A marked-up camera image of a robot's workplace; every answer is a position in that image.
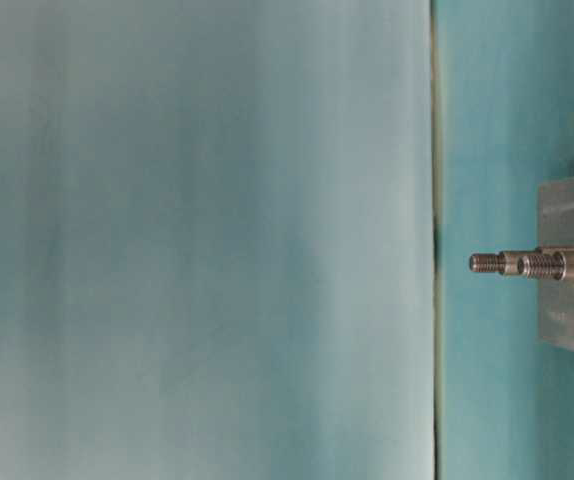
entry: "shiny metal rod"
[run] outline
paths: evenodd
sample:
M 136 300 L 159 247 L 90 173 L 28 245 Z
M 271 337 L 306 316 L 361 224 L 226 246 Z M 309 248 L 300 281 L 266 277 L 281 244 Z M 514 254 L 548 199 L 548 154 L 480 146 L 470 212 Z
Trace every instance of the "shiny metal rod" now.
M 507 250 L 475 253 L 469 268 L 477 273 L 497 272 L 538 280 L 574 280 L 574 247 L 538 247 L 531 251 Z

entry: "cylindrical spacer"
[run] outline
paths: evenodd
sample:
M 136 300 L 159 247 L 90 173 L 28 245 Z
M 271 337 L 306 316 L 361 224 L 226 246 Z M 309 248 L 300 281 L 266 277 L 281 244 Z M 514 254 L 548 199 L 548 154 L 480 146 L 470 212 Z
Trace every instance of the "cylindrical spacer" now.
M 518 261 L 521 257 L 530 253 L 534 252 L 527 250 L 503 250 L 498 254 L 502 260 L 498 273 L 506 276 L 520 275 Z

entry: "teal background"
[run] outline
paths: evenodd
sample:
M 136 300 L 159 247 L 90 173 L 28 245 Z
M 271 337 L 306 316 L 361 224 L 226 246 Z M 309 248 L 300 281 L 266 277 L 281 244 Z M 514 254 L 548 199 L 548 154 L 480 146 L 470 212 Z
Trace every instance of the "teal background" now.
M 574 175 L 574 2 L 435 0 L 440 478 L 574 479 L 574 353 L 536 285 L 474 276 L 532 248 L 536 189 Z
M 429 39 L 0 0 L 0 479 L 432 477 Z

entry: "bolt thread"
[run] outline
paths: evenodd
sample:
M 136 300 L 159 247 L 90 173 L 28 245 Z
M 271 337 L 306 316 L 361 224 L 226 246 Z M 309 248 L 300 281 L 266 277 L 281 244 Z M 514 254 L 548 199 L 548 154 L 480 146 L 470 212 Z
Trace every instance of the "bolt thread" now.
M 500 273 L 505 267 L 505 260 L 493 253 L 474 253 L 469 257 L 469 269 L 476 273 Z
M 518 261 L 518 273 L 528 278 L 560 280 L 565 273 L 565 262 L 560 255 L 530 253 Z

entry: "threaded bolt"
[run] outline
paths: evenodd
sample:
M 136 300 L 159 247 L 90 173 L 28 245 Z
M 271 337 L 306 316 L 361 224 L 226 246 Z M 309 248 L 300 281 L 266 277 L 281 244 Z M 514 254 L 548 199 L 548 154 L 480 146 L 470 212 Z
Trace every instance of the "threaded bolt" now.
M 469 269 L 476 273 L 501 273 L 505 259 L 494 253 L 474 253 L 469 257 Z
M 565 274 L 565 261 L 559 253 L 530 253 L 518 260 L 518 273 L 528 278 L 560 280 Z

